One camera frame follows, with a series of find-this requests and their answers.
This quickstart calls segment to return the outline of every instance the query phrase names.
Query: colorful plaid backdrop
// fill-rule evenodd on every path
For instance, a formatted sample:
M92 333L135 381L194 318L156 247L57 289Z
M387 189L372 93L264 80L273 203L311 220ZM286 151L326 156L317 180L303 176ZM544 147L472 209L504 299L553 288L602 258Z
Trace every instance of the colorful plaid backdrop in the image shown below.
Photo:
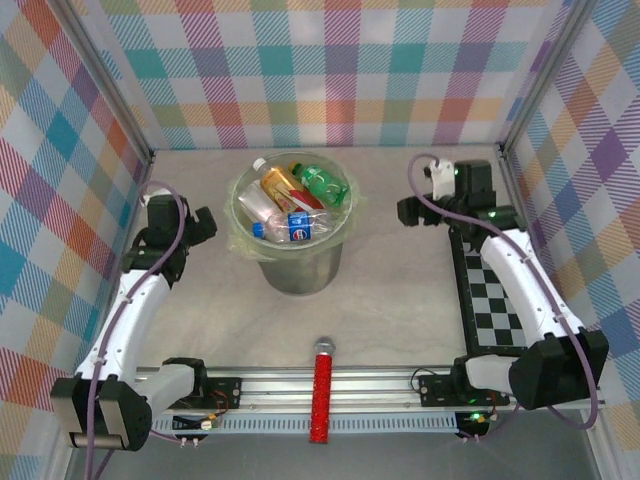
M0 2L0 479L32 479L144 172L45 0Z
M150 142L191 149L493 143L571 0L74 3Z
M600 326L608 414L640 472L640 0L600 0L517 146L545 268Z

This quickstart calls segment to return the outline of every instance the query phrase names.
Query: trash can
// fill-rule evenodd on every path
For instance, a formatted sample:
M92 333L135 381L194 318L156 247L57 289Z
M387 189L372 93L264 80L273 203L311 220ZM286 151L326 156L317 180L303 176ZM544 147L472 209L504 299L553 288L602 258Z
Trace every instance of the trash can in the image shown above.
M264 157L270 165L287 168L292 162L318 165L349 184L350 191L339 208L327 208L334 214L335 230L317 241L276 245L255 238L251 220L244 213L238 195L258 174L249 169L232 186L230 193L230 248L246 258L258 261L262 273L275 289L290 295L309 295L326 287L338 273L342 243L353 224L354 206L359 200L355 181L336 162L307 152L286 152Z

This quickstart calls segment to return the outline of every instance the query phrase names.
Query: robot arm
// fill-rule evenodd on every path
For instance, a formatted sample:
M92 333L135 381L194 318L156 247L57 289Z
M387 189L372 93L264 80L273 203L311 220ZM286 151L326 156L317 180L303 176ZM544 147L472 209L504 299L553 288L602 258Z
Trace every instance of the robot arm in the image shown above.
M202 360L169 359L156 375L144 382L135 382L139 352L149 325L173 284L180 280L189 248L213 237L217 230L208 208L196 211L197 222L186 200L182 201L185 229L178 247L156 274L148 276L129 297L132 286L147 275L173 243L180 220L171 195L159 191L147 199L148 227L138 233L131 250L124 256L118 293L100 335L74 377L59 378L54 383L51 391L54 412L72 447L87 445L89 384L97 361L102 363L95 408L97 448L139 450L157 415L183 397L206 394ZM125 306L111 332L106 353L98 359L99 345L123 302Z
M432 161L425 175L433 181L433 194L427 198L449 212L471 216L492 224L513 240L532 261L552 297L560 306L567 324L587 356L596 383L600 379L609 349L601 331L587 332L583 323L566 306L551 280L544 273L512 206L496 206L489 162L472 160L455 164L444 159ZM493 269L505 289L524 329L527 350L520 357L484 355L455 360L451 381L459 392L489 389L513 395L525 409L535 409L587 398L585 372L567 332L557 321L540 284L502 237L476 225L443 217L419 202L417 197L398 202L398 217L408 226L447 223L458 229Z

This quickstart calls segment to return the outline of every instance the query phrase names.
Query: plastic bottle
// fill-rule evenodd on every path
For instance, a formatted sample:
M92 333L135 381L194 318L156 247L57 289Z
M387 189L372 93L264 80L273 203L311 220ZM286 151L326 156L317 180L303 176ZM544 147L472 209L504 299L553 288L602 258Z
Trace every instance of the plastic bottle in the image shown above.
M271 215L265 223L253 224L253 235L266 238L272 243L317 240L333 231L331 213L326 210L310 212L278 213Z
M332 207L339 207L349 191L349 185L316 165L293 162L291 173L312 195Z
M270 166L264 158L253 162L261 177L260 185L285 213L322 210L324 206L293 175L280 166Z
M238 195L238 201L252 222L266 222L271 215L280 213L278 206L260 187L260 180L251 182Z

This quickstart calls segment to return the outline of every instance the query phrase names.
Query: red cylinder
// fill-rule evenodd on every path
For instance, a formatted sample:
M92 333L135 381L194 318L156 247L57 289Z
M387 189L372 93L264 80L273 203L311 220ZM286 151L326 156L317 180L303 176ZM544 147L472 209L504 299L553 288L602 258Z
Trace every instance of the red cylinder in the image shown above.
M331 355L316 355L311 402L311 443L329 442L329 404L331 402Z

